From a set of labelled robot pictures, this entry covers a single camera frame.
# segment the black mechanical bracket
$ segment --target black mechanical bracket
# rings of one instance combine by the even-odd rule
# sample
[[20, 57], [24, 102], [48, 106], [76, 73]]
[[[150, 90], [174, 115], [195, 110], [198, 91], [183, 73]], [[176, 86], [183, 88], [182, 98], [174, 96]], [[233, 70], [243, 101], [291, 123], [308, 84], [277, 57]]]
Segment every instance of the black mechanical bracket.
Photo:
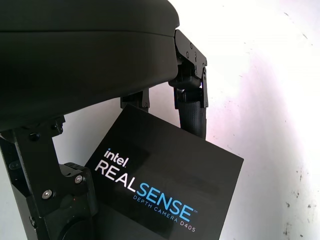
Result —
[[91, 172], [59, 164], [52, 138], [64, 117], [1, 132], [0, 148], [28, 240], [92, 240], [98, 204]]
[[150, 108], [150, 98], [149, 98], [149, 88], [143, 91], [131, 94], [129, 96], [123, 96], [120, 98], [120, 107], [124, 109], [127, 104], [131, 104], [141, 110], [149, 112]]
[[180, 31], [175, 31], [178, 75], [169, 81], [174, 88], [174, 106], [179, 110], [181, 128], [206, 138], [207, 59]]

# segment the screw head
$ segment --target screw head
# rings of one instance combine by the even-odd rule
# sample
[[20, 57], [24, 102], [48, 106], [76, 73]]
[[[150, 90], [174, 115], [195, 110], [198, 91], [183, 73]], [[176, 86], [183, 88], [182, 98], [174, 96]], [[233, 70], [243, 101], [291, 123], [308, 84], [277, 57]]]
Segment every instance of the screw head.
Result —
[[29, 140], [32, 142], [38, 141], [40, 138], [40, 134], [38, 132], [32, 132], [29, 134]]
[[81, 175], [76, 176], [76, 178], [74, 179], [75, 184], [79, 184], [83, 181], [84, 177]]
[[42, 199], [47, 200], [52, 196], [52, 191], [51, 190], [46, 190], [42, 194]]

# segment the white wall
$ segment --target white wall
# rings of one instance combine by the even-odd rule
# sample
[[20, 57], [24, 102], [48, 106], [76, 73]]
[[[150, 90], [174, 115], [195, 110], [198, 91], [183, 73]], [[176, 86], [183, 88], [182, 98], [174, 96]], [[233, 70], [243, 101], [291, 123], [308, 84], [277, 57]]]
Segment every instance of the white wall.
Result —
[[[245, 159], [220, 239], [320, 239], [320, 1], [171, 2], [208, 59], [207, 141]], [[172, 91], [152, 88], [150, 113], [178, 126]], [[84, 164], [119, 105], [67, 115], [59, 161]], [[26, 239], [2, 160], [0, 239]]]

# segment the black cardboard box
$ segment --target black cardboard box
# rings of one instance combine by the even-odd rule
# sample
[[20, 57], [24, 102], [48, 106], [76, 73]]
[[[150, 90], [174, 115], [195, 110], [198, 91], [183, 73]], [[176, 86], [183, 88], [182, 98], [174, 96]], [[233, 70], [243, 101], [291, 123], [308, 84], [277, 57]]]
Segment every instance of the black cardboard box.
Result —
[[98, 240], [218, 240], [243, 159], [128, 105], [86, 164]]

